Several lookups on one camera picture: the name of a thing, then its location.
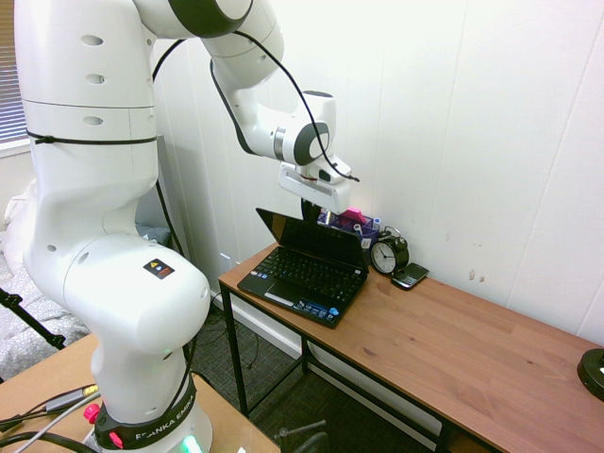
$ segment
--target wall outlet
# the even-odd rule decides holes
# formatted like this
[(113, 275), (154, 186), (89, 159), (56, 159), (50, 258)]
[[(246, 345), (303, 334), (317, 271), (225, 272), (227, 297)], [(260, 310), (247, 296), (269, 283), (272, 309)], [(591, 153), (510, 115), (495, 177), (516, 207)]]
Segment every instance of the wall outlet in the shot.
[(223, 274), (227, 273), (233, 268), (232, 260), (230, 256), (225, 255), (224, 253), (220, 254), (220, 270)]

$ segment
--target desk surface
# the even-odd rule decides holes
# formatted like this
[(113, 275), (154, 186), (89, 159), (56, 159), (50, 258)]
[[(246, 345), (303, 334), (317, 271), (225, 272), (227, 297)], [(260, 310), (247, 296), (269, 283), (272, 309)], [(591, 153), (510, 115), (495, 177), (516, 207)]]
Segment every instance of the desk surface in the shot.
[[(241, 294), (273, 248), (220, 281)], [(604, 403), (577, 376), (597, 344), (431, 278), (404, 292), (373, 270), (335, 329), (245, 297), (502, 451), (604, 452)]]
[[(89, 335), (1, 384), (0, 419), (23, 413), (55, 394), (94, 383), (90, 372), (90, 360), (95, 348), (96, 340)], [(236, 453), (240, 446), (245, 448), (247, 453), (277, 453), (279, 451), (275, 444), (214, 392), (201, 378), (195, 377), (195, 387), (197, 388), (197, 401), (212, 424), (211, 453)], [(81, 442), (92, 427), (84, 420), (82, 412), (83, 408), (70, 414), (54, 426), (51, 432)], [(49, 422), (49, 417), (28, 421), (18, 429), (14, 428), (0, 435), (0, 439), (17, 432), (39, 430)], [(2, 451), (9, 453), (19, 445), (22, 444), (9, 445)], [(47, 442), (36, 442), (27, 451), (64, 453), (66, 450)]]

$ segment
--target window blind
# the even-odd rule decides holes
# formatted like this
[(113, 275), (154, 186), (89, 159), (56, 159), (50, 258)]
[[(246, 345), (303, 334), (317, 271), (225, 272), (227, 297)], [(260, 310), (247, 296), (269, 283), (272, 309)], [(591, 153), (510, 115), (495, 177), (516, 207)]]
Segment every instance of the window blind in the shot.
[(13, 0), (0, 0), (0, 144), (26, 139), (17, 78)]

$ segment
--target green light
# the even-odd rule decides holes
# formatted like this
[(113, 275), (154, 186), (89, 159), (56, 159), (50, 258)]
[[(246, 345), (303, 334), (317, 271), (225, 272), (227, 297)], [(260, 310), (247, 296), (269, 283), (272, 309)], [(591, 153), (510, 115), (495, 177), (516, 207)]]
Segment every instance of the green light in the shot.
[(185, 437), (182, 440), (182, 443), (185, 445), (185, 450), (187, 453), (204, 453), (194, 436)]

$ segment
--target laptop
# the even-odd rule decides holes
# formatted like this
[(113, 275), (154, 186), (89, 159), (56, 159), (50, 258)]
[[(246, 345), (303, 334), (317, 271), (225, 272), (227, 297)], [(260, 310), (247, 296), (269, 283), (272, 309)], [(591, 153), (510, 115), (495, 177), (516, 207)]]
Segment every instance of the laptop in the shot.
[(329, 327), (336, 327), (367, 279), (355, 233), (257, 208), (278, 247), (239, 289)]

